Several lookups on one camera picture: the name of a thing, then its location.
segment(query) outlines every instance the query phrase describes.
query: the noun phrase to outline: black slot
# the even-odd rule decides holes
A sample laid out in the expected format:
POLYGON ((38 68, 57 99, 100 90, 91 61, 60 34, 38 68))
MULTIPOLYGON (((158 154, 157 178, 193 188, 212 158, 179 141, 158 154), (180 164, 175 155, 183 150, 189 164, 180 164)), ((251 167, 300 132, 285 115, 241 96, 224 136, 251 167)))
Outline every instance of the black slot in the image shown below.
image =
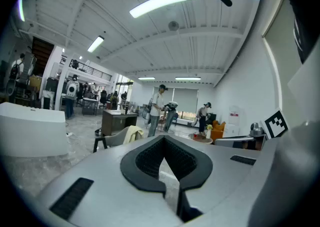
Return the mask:
POLYGON ((62 219, 68 220, 93 183, 93 180, 79 178, 62 194, 50 210, 62 219))
POLYGON ((238 156, 238 155, 233 155, 230 160, 232 161, 237 161, 243 164, 247 164, 247 165, 251 165, 253 166, 256 162, 256 159, 254 158, 248 158, 248 157, 242 157, 242 156, 238 156))

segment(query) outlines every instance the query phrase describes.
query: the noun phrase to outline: jeans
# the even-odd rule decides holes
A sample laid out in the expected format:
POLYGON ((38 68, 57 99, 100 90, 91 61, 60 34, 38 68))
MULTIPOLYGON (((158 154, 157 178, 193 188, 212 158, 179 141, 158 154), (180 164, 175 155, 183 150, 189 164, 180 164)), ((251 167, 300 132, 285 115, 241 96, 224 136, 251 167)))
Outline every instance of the jeans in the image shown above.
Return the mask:
POLYGON ((202 116, 199 119, 199 132, 205 131, 205 126, 206 126, 206 116, 202 116))
POLYGON ((172 110, 172 111, 168 112, 168 114, 166 116, 165 125, 164 125, 164 128, 163 128, 164 132, 168 132, 169 131, 169 128, 170 128, 170 126, 172 124, 172 121, 175 118, 175 115, 176 115, 176 111, 175 110, 172 110))
POLYGON ((65 99, 65 115, 67 119, 74 114, 74 100, 66 98, 65 99))
POLYGON ((156 128, 158 126, 160 116, 152 116, 150 115, 150 120, 151 120, 151 126, 149 128, 149 134, 148 137, 154 137, 156 133, 156 128))

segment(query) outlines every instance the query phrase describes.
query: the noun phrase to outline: railing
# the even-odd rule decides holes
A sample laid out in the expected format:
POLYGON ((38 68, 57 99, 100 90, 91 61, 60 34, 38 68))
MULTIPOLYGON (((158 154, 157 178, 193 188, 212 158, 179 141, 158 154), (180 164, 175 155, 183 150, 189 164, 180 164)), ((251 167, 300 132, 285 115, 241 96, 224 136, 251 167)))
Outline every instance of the railing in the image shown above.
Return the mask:
MULTIPOLYGON (((60 60, 60 64, 63 64, 63 65, 64 65, 65 62, 66 62, 66 59, 67 59, 67 57, 64 56, 64 55, 62 55, 62 56, 61 56, 61 60, 60 60)), ((92 76, 99 77, 99 78, 104 79, 104 80, 107 80, 107 81, 110 81, 110 80, 111 80, 111 77, 112 77, 111 75, 109 75, 109 74, 107 74, 107 73, 104 73, 104 72, 102 72, 102 71, 100 71, 100 70, 97 70, 97 69, 95 69, 95 68, 92 68, 92 67, 90 67, 90 66, 88 66, 88 65, 85 65, 85 64, 83 64, 83 63, 81 63, 81 62, 79 62, 79 61, 77 61, 77 60, 75 60, 75 59, 72 59, 72 60, 71 60, 71 62, 70 62, 70 64, 69 64, 69 67, 74 68, 74 69, 76 69, 76 70, 79 70, 79 71, 81 71, 81 72, 90 74, 90 75, 92 75, 92 76)))

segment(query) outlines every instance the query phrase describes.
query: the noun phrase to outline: concrete floor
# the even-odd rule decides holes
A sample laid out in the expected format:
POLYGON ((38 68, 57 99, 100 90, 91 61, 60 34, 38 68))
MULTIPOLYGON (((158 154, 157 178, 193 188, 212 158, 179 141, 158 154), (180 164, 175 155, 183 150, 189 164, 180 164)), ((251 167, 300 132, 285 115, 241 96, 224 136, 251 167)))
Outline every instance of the concrete floor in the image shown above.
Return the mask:
MULTIPOLYGON (((50 157, 2 157, 12 182, 20 189, 27 191, 32 196, 37 194, 53 179, 67 171, 69 168, 93 153, 95 133, 101 127, 102 116, 77 114, 74 118, 66 121, 66 131, 73 133, 68 141, 68 154, 50 157)), ((149 126, 145 120, 138 117, 137 126, 144 131, 143 137, 148 136, 149 126)), ((184 125, 171 125, 170 134, 188 138, 191 133, 197 132, 197 128, 184 125)), ((156 130, 156 135, 164 134, 156 130)), ((104 150, 102 143, 98 150, 104 150)), ((168 163, 164 160, 160 166, 159 179, 167 187, 166 201, 175 210, 177 206, 179 182, 172 173, 168 163)))

